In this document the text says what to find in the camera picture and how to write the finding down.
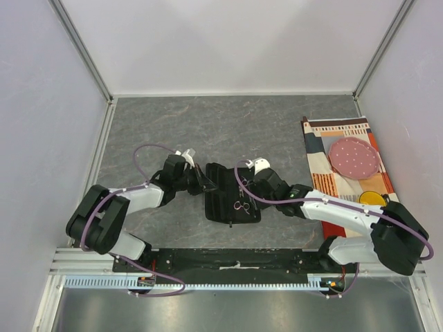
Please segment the silver thinning scissors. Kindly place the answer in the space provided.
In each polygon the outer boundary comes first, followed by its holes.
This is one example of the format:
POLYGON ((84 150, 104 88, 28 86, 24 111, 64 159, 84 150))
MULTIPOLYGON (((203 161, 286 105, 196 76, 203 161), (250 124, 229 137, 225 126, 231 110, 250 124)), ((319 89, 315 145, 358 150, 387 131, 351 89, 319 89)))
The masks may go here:
POLYGON ((244 186, 244 187, 246 187, 246 188, 249 188, 250 187, 250 185, 253 183, 253 181, 252 180, 249 180, 249 179, 247 179, 247 178, 245 178, 245 177, 241 177, 241 184, 244 186))

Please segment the black zip tool case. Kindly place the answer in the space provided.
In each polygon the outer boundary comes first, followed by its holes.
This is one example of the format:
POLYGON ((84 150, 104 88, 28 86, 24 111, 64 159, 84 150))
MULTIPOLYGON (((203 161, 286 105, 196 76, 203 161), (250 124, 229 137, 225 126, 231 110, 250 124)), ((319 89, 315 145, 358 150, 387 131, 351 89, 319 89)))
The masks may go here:
POLYGON ((217 184, 218 190, 205 193, 205 216, 209 221, 232 224, 259 223, 261 212, 255 201, 238 185, 235 170, 228 169, 217 163, 208 163, 206 176, 217 184), (250 205, 249 214, 243 210, 235 210, 236 201, 250 205))

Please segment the silver hair scissors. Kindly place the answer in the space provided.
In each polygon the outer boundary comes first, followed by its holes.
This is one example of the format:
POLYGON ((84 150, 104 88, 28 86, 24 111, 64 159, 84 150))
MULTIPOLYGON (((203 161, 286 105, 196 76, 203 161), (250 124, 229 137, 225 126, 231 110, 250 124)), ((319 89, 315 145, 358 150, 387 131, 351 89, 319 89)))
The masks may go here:
POLYGON ((243 210, 245 213, 249 214, 250 205, 245 202, 236 201, 233 204, 233 208, 237 211, 243 210))

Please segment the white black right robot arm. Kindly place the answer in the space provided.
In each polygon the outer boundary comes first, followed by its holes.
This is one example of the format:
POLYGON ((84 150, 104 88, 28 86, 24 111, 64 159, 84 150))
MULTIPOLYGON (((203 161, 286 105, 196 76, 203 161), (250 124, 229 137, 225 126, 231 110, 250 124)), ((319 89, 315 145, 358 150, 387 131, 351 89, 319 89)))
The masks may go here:
POLYGON ((324 221, 357 233, 327 237, 316 261, 328 273, 340 265, 379 262, 410 276, 428 241, 427 231, 396 201, 381 206, 338 199, 306 185, 288 185, 271 168, 256 171, 250 189, 261 205, 273 205, 285 216, 324 221))

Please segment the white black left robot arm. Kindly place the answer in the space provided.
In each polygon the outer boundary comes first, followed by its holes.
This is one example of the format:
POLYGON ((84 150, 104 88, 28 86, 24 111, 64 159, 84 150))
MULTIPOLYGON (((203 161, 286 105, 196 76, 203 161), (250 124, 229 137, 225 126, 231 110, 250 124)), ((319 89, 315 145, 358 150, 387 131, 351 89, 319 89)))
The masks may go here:
POLYGON ((150 244, 124 231, 123 224, 129 214, 168 204, 177 192, 196 196, 217 189, 193 161, 192 153, 189 149, 170 154, 162 169, 137 186, 91 186, 69 219, 66 234, 83 250, 126 257, 135 271, 146 271, 152 264, 150 244))

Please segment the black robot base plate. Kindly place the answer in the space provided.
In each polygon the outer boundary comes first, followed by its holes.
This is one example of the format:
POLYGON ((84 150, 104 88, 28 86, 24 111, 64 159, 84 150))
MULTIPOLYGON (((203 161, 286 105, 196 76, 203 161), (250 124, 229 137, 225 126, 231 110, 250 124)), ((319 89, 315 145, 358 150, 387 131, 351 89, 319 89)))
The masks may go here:
POLYGON ((168 275, 189 270, 222 270, 228 268, 257 268, 297 274, 353 273, 355 264, 340 265, 317 250, 259 249, 259 248, 159 248, 150 249, 135 263, 168 275))

